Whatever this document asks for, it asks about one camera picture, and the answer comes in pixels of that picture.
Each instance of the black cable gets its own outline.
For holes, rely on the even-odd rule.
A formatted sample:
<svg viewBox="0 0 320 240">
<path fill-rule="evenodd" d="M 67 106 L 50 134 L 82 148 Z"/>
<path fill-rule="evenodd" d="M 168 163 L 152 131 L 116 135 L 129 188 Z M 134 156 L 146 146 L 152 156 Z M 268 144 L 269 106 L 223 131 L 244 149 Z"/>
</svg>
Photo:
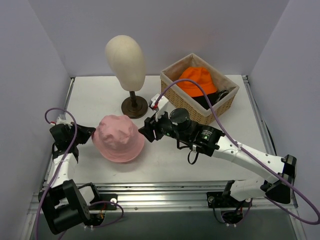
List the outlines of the black cable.
<svg viewBox="0 0 320 240">
<path fill-rule="evenodd" d="M 277 156 L 277 150 L 276 150 L 274 139 L 271 136 L 271 133 L 269 131 L 269 128 L 268 128 L 267 124 L 265 124 L 265 126 L 266 126 L 266 130 L 268 131 L 268 134 L 269 134 L 269 137 L 270 137 L 270 141 L 271 141 L 271 144 L 272 144 L 272 147 L 273 147 L 273 150 L 274 150 L 274 154 Z"/>
<path fill-rule="evenodd" d="M 83 184 L 80 187 L 78 187 L 78 189 L 83 189 L 84 187 L 91 187 L 91 184 L 92 184 L 91 182 Z"/>
<path fill-rule="evenodd" d="M 189 148 L 188 146 L 180 146 L 179 132 L 177 131 L 177 129 L 175 129 L 174 126 L 172 126 L 172 128 L 173 128 L 173 131 L 174 131 L 174 133 L 175 133 L 176 148 L 179 149 L 179 150 Z"/>
<path fill-rule="evenodd" d="M 197 152 L 196 155 L 195 155 L 195 158 L 194 158 L 193 162 L 190 162 L 190 154 L 191 154 L 191 152 L 192 152 L 192 150 L 191 150 L 191 151 L 189 152 L 189 154 L 188 154 L 188 163 L 191 164 L 191 165 L 193 165 L 193 164 L 195 164 L 195 163 L 197 162 L 199 153 Z"/>
<path fill-rule="evenodd" d="M 227 224 L 227 222 L 222 222 L 217 218 L 216 209 L 215 209 L 215 201 L 212 202 L 212 209 L 213 209 L 213 215 L 214 215 L 215 220 L 220 224 Z"/>
<path fill-rule="evenodd" d="M 52 147 L 51 147 L 52 161 L 54 160 L 54 152 L 55 152 L 55 143 L 52 143 Z"/>
<path fill-rule="evenodd" d="M 245 202 L 246 202 L 245 200 L 243 200 L 242 202 L 240 202 L 239 206 L 238 206 L 233 212 L 230 211 L 230 212 L 228 212 L 228 213 L 225 213 L 225 214 L 227 214 L 228 216 L 221 216 L 221 218 L 224 220 L 224 222 L 222 222 L 222 221 L 220 221 L 220 220 L 218 219 L 218 217 L 217 217 L 217 215 L 216 215 L 215 202 L 213 201 L 213 202 L 212 202 L 212 208 L 213 208 L 214 218 L 215 218 L 216 221 L 217 221 L 218 223 L 220 223 L 220 224 L 234 224 L 234 223 L 232 223 L 232 221 L 231 221 L 230 219 L 235 218 L 235 217 L 238 216 L 238 211 L 239 211 L 239 209 L 240 209 L 241 207 L 243 207 L 243 205 L 244 205 Z"/>
</svg>

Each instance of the black bracket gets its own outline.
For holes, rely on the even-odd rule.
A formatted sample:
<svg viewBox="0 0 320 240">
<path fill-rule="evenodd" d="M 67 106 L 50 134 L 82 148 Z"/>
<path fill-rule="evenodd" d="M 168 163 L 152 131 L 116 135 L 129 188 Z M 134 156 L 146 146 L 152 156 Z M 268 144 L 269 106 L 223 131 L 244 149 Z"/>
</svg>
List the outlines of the black bracket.
<svg viewBox="0 0 320 240">
<path fill-rule="evenodd" d="M 44 191 L 39 193 L 39 202 L 43 194 Z M 68 200 L 68 204 L 56 208 L 64 198 Z M 50 188 L 41 208 L 51 232 L 55 235 L 90 219 L 87 203 L 72 179 Z"/>
<path fill-rule="evenodd" d="M 212 191 L 206 193 L 208 208 L 222 209 L 222 208 L 237 208 L 242 202 L 235 200 L 232 196 L 223 195 L 223 191 Z M 248 208 L 249 202 L 244 202 L 242 206 Z"/>
<path fill-rule="evenodd" d="M 293 185 L 297 173 L 297 159 L 294 156 L 287 155 L 285 158 L 282 158 L 281 161 L 284 163 L 284 167 L 282 173 L 278 174 Z M 278 180 L 273 184 L 264 181 L 264 184 L 260 189 L 265 191 L 265 195 L 269 199 L 277 203 L 289 204 L 291 202 L 291 189 L 281 180 Z"/>
</svg>

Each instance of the white table surface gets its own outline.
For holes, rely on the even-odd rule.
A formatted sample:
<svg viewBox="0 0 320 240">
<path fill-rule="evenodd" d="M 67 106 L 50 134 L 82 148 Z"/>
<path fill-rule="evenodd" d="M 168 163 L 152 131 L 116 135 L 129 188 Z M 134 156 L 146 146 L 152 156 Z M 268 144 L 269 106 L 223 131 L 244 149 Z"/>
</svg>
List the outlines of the white table surface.
<svg viewBox="0 0 320 240">
<path fill-rule="evenodd" d="M 231 136 L 260 151 L 265 151 L 262 137 L 252 110 L 243 79 L 240 75 L 227 75 L 240 86 L 231 108 L 220 116 L 220 121 Z M 145 83 L 136 94 L 149 102 L 160 93 L 160 77 L 147 76 Z M 98 126 L 105 115 L 122 115 L 121 103 L 129 96 L 114 76 L 76 77 L 67 110 L 78 124 L 88 127 Z M 169 104 L 168 112 L 174 107 Z M 140 128 L 147 114 L 134 119 Z M 211 126 L 219 128 L 216 122 Z M 195 165 L 187 162 L 188 149 L 178 150 L 176 141 L 163 137 L 153 143 L 145 140 L 140 155 L 129 163 L 114 163 L 101 156 L 91 139 L 79 145 L 79 162 L 73 180 L 82 183 L 158 183 L 226 181 L 248 179 L 255 174 L 226 160 L 200 154 Z"/>
</svg>

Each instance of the orange bucket hat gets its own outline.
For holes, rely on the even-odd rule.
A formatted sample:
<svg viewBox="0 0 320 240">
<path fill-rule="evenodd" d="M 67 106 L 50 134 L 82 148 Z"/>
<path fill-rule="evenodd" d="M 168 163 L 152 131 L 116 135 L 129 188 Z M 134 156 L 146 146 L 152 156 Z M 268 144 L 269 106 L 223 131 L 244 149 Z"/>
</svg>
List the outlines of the orange bucket hat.
<svg viewBox="0 0 320 240">
<path fill-rule="evenodd" d="M 210 72 L 204 67 L 190 66 L 182 73 L 179 79 L 191 79 L 197 82 L 207 95 L 217 92 L 217 88 L 212 82 Z M 203 96 L 202 91 L 192 82 L 181 81 L 178 82 L 177 85 L 192 98 Z"/>
</svg>

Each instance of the mannequin head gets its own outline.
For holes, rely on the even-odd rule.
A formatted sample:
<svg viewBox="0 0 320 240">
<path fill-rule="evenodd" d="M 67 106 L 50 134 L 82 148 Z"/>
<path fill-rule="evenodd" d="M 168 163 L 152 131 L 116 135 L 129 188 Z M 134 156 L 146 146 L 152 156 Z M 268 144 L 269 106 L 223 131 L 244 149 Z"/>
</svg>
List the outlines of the mannequin head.
<svg viewBox="0 0 320 240">
<path fill-rule="evenodd" d="M 126 91 L 139 91 L 146 78 L 144 54 L 138 43 L 131 37 L 119 35 L 105 46 L 109 66 Z"/>
</svg>

